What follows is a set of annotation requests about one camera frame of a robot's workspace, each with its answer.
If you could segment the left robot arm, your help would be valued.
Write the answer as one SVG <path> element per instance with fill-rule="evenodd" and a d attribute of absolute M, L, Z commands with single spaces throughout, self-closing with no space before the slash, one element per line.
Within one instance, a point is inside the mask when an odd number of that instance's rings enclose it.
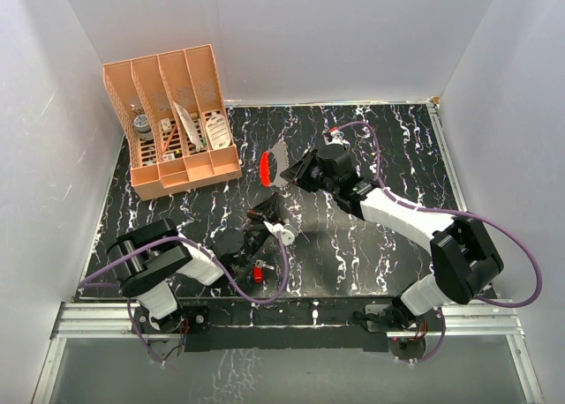
<path fill-rule="evenodd" d="M 214 286 L 224 274 L 240 278 L 255 263 L 271 233 L 269 224 L 283 220 L 280 196 L 274 193 L 247 211 L 241 228 L 227 228 L 208 246 L 179 241 L 158 244 L 112 269 L 121 295 L 137 300 L 147 311 L 147 321 L 162 333 L 176 331 L 183 312 L 167 279 L 181 274 L 204 286 Z"/>

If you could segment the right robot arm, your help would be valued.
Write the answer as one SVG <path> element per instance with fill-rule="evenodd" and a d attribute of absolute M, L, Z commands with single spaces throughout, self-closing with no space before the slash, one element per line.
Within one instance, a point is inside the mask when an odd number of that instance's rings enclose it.
<path fill-rule="evenodd" d="M 281 177 L 304 191 L 329 193 L 346 213 L 392 229 L 431 256 L 432 273 L 411 283 L 385 309 L 355 313 L 363 327 L 414 330 L 428 311 L 475 299 L 504 268 L 482 221 L 401 206 L 376 181 L 357 173 L 344 146 L 311 149 Z"/>

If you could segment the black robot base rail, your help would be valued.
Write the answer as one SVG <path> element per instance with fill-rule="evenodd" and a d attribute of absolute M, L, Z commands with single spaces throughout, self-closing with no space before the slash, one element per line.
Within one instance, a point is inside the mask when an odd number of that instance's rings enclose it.
<path fill-rule="evenodd" d="M 172 339 L 185 352 L 360 348 L 387 352 L 395 340 L 414 343 L 416 355 L 441 332 L 431 310 L 402 326 L 389 297 L 294 297 L 264 306 L 242 298 L 187 298 L 162 322 L 139 307 L 133 312 L 150 341 Z"/>

